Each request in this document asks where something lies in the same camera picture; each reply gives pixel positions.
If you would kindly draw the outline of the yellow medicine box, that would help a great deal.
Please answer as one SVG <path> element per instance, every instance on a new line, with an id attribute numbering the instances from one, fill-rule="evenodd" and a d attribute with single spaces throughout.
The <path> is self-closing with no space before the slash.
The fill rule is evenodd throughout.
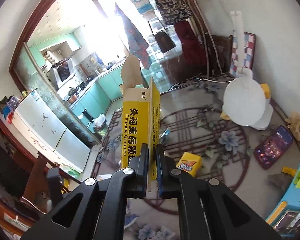
<path id="1" fill-rule="evenodd" d="M 148 145 L 147 186 L 157 178 L 154 149 L 159 143 L 160 92 L 153 78 L 149 87 L 141 88 L 142 73 L 140 60 L 129 55 L 121 68 L 123 84 L 121 167 L 127 168 L 130 160 L 141 153 L 142 144 Z"/>

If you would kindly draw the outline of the green kitchen trash bin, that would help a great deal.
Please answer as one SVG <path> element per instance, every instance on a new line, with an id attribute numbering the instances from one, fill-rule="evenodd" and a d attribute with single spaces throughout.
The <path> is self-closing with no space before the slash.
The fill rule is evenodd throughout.
<path id="1" fill-rule="evenodd" d="M 96 119 L 93 120 L 93 130 L 95 133 L 100 132 L 106 127 L 107 120 L 104 114 L 100 114 Z"/>

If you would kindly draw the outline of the teal kitchen cabinets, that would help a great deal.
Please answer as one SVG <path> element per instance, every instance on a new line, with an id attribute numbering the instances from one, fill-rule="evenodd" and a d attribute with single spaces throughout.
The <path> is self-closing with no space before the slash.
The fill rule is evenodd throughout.
<path id="1" fill-rule="evenodd" d="M 111 103 L 122 97 L 119 85 L 122 83 L 121 69 L 123 64 L 110 68 L 100 77 L 94 78 L 80 92 L 78 99 L 70 106 L 70 110 L 79 117 L 84 110 L 95 119 L 106 114 Z"/>

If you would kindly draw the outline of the dark wooden chair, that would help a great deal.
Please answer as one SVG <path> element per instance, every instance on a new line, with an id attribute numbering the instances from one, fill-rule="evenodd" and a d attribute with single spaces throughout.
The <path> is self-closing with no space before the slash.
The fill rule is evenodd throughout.
<path id="1" fill-rule="evenodd" d="M 49 170 L 46 166 L 47 164 L 50 164 L 53 168 L 58 168 L 59 174 L 65 179 L 73 180 L 78 184 L 81 183 L 78 179 L 61 170 L 59 164 L 54 164 L 45 156 L 43 156 L 40 152 L 38 152 L 38 158 L 34 161 L 32 171 L 27 181 L 25 191 L 23 193 L 24 199 L 27 199 L 33 203 L 37 193 L 44 192 L 47 195 L 49 195 L 48 184 L 46 179 L 46 174 Z"/>

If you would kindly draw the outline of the yellow juice carton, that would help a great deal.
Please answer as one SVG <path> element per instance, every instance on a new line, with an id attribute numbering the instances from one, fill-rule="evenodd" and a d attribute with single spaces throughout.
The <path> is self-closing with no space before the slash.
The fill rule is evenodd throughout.
<path id="1" fill-rule="evenodd" d="M 202 158 L 196 154 L 184 152 L 177 163 L 177 168 L 195 177 L 199 169 L 202 168 Z"/>

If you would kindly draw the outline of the small blue-white snack packet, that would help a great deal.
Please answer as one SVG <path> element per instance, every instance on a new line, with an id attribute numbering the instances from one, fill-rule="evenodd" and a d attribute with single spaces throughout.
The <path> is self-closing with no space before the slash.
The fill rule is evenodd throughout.
<path id="1" fill-rule="evenodd" d="M 166 128 L 165 131 L 159 136 L 159 139 L 164 139 L 164 137 L 168 136 L 170 134 L 170 128 Z"/>

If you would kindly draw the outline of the white refrigerator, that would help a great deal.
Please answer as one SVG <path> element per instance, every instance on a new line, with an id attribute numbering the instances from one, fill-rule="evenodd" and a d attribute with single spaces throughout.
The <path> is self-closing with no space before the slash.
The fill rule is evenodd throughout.
<path id="1" fill-rule="evenodd" d="M 16 107 L 12 124 L 48 160 L 83 172 L 90 149 L 57 118 L 36 90 Z"/>

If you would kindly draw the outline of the smartphone in red case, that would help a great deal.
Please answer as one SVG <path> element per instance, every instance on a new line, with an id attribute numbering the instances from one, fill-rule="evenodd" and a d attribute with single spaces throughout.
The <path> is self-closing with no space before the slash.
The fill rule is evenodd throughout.
<path id="1" fill-rule="evenodd" d="M 268 170 L 288 150 L 292 142 L 293 136 L 288 129 L 279 126 L 254 149 L 254 157 L 263 169 Z"/>

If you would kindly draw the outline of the white round desk fan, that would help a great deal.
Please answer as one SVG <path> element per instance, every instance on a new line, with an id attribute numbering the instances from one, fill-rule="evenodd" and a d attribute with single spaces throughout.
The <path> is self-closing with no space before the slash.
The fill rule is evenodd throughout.
<path id="1" fill-rule="evenodd" d="M 269 86 L 258 83 L 252 71 L 256 36 L 244 32 L 240 11 L 230 15 L 234 26 L 230 74 L 234 80 L 225 88 L 220 117 L 262 131 L 270 124 L 273 107 Z"/>

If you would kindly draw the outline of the range hood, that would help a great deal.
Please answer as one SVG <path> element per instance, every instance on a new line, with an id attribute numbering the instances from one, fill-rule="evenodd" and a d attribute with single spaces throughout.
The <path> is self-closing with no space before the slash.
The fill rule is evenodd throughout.
<path id="1" fill-rule="evenodd" d="M 44 73 L 55 90 L 59 90 L 74 77 L 72 57 L 81 48 L 75 38 L 68 37 L 40 50 L 45 61 L 50 63 Z"/>

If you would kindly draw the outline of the colourful toy board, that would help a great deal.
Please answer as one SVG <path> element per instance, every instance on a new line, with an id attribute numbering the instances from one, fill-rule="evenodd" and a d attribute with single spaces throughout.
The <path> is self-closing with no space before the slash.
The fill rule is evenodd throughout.
<path id="1" fill-rule="evenodd" d="M 281 174 L 291 182 L 266 222 L 281 237 L 293 238 L 300 232 L 300 165 L 297 169 L 285 166 Z"/>

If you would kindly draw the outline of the hanging plaid cloth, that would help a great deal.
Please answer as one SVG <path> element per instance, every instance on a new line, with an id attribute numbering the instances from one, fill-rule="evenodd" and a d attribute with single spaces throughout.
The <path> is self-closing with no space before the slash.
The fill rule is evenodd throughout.
<path id="1" fill-rule="evenodd" d="M 149 69 L 152 61 L 147 53 L 149 44 L 143 38 L 142 34 L 133 24 L 133 22 L 127 17 L 127 15 L 119 8 L 115 3 L 117 13 L 122 18 L 123 26 L 125 29 L 130 54 L 136 56 L 142 63 L 145 69 Z"/>

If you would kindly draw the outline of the dark brown handbag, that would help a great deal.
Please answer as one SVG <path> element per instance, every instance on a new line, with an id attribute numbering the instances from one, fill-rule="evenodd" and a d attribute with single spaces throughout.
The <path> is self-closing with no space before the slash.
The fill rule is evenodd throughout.
<path id="1" fill-rule="evenodd" d="M 152 26 L 150 24 L 150 21 L 148 21 L 148 25 L 150 27 L 151 33 L 154 36 L 161 52 L 164 54 L 176 47 L 175 43 L 172 41 L 170 36 L 165 32 L 166 28 L 163 25 L 163 23 L 157 18 L 161 26 L 163 27 L 164 31 L 159 31 L 156 34 L 153 33 Z"/>

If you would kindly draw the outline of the black patterned hanging bag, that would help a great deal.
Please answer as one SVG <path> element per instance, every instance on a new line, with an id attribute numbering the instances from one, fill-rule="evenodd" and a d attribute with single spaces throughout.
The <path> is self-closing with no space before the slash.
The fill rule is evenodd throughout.
<path id="1" fill-rule="evenodd" d="M 165 25 L 174 25 L 193 16 L 184 0 L 155 0 L 155 3 Z"/>

